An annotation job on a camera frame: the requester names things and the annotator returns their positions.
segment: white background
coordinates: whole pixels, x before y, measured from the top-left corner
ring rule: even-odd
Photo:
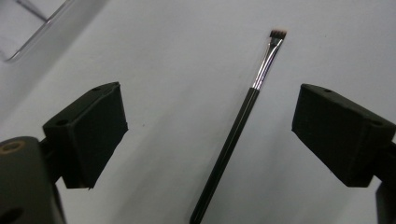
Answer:
[[[188,223],[267,36],[288,30],[203,223],[376,223],[375,178],[348,189],[291,132],[302,83],[396,122],[396,3],[77,1],[0,64],[0,138],[119,81],[130,131],[92,190],[57,183],[69,224]]]

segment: black brush handle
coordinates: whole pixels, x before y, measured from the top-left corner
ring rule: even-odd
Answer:
[[[221,176],[224,173],[225,168],[227,167],[227,163],[230,160],[231,155],[233,154],[233,149],[238,142],[239,136],[244,130],[245,124],[248,121],[250,111],[253,108],[254,102],[256,102],[259,93],[260,91],[254,88],[250,88],[248,90],[245,101],[242,104],[241,109],[239,110],[235,122],[233,123],[233,127],[228,134],[227,140],[224,143],[223,149],[220,152],[215,167],[213,168],[212,173],[210,174],[210,177],[206,182],[204,191],[199,198],[198,204],[195,206],[194,212],[191,215],[190,224],[199,224],[204,218],[205,211],[209,206],[213,194],[216,191],[216,187],[218,186]]]

